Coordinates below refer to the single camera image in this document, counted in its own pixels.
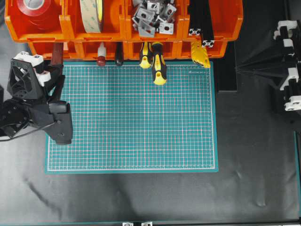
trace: yellow screwdriver handle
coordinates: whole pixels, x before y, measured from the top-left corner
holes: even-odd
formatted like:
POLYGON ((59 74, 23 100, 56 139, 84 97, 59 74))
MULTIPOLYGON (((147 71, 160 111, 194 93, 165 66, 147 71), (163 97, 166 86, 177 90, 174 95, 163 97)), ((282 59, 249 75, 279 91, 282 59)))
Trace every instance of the yellow screwdriver handle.
POLYGON ((151 51, 151 44, 146 42, 142 43, 140 55, 139 55, 139 65, 141 68, 149 68, 152 64, 152 51, 151 51))
POLYGON ((153 65, 152 78, 156 85, 164 85, 167 81, 167 67, 163 58, 163 44, 161 42, 154 42, 153 49, 153 65))

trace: double-sided tape roll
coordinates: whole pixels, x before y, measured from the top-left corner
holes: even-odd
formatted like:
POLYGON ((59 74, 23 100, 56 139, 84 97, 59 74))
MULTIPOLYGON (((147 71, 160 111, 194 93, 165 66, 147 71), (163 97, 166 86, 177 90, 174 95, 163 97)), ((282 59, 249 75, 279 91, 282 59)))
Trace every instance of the double-sided tape roll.
POLYGON ((103 0, 79 0, 81 18, 87 33, 100 33, 103 27, 103 0))

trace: grid lines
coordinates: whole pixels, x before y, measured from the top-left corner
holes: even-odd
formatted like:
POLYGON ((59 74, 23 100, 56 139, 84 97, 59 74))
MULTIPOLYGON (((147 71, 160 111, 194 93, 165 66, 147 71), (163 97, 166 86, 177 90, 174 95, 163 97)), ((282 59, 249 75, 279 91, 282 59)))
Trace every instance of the grid lines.
POLYGON ((65 63, 61 99, 71 104, 73 140, 47 137, 46 171, 217 171, 212 72, 178 63, 164 86, 130 63, 65 63))

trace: orange storage bin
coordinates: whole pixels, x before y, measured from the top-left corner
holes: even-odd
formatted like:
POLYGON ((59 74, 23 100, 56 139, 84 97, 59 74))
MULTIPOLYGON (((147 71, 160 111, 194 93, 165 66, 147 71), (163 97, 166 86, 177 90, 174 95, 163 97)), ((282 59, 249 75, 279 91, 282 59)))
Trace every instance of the orange storage bin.
POLYGON ((53 15, 53 27, 47 31, 39 29, 30 22, 29 17, 24 15, 17 6, 16 0, 6 0, 5 21, 12 39, 16 42, 31 41, 64 41, 60 22, 64 20, 64 0, 55 0, 54 7, 60 15, 53 15))
MULTIPOLYGON (((183 41, 200 39, 200 36, 189 36, 190 15, 188 6, 190 0, 184 0, 183 41)), ((242 0, 209 0, 214 39, 234 41, 238 38, 243 22, 242 0)))
POLYGON ((155 33, 154 38, 140 37, 139 32, 133 28, 132 17, 135 13, 132 0, 125 0, 126 4, 126 39, 128 41, 179 41, 182 39, 184 24, 184 0, 175 0, 177 11, 175 13, 174 34, 155 33))
MULTIPOLYGON (((191 42, 180 41, 178 43, 177 59, 191 59, 191 42)), ((221 58, 225 55, 227 41, 216 41, 212 48, 207 48, 209 58, 221 58)))
MULTIPOLYGON (((77 53, 79 59, 83 60, 97 60, 97 50, 100 45, 100 41, 86 41, 86 42, 79 42, 77 44, 77 53)), ((104 42, 106 47, 107 55, 106 60, 114 60, 115 59, 115 52, 116 52, 116 43, 114 41, 107 41, 104 42)), ((128 46, 127 42, 123 42, 123 55, 124 59, 128 59, 128 46)))
MULTIPOLYGON (((29 42, 28 45, 33 55, 42 55, 44 60, 51 59, 53 42, 29 42)), ((63 57, 64 59, 79 59, 74 42, 69 41, 64 43, 63 57)))
POLYGON ((124 0, 103 0, 103 31, 86 33, 81 18, 80 0, 65 0, 64 36, 76 41, 117 41, 125 39, 124 0))
MULTIPOLYGON (((178 42, 162 42, 163 43, 163 56, 165 60, 176 59, 178 42)), ((139 60, 142 42, 129 42, 128 43, 128 59, 139 60)))

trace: metal bracket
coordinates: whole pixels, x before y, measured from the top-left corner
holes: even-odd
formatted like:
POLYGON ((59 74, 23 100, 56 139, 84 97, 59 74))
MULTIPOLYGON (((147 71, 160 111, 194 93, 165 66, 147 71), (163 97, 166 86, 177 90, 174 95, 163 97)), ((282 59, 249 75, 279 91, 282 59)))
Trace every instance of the metal bracket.
POLYGON ((162 4, 155 0, 148 0, 147 1, 147 10, 155 12, 159 14, 162 9, 162 4))
POLYGON ((136 7, 139 4, 142 4, 144 2, 144 0, 133 0, 133 6, 136 7))
POLYGON ((137 11, 136 17, 150 23, 154 19, 155 14, 156 14, 155 12, 150 12, 150 11, 140 7, 137 11))
POLYGON ((160 34, 173 34, 174 33, 174 24, 172 23, 160 23, 159 26, 160 34))
POLYGON ((139 36, 141 37, 155 37, 155 31, 156 29, 153 26, 150 26, 149 24, 145 23, 143 20, 139 21, 138 25, 138 31, 139 36))
POLYGON ((132 17, 132 21, 136 24, 136 25, 139 25, 139 19, 137 17, 132 17))
POLYGON ((138 31, 138 25, 137 24, 133 24, 133 28, 135 31, 138 31))
POLYGON ((177 8, 174 7, 172 4, 168 3, 167 6, 162 10, 160 15, 158 16, 158 19, 161 22, 169 23, 176 11, 177 8))

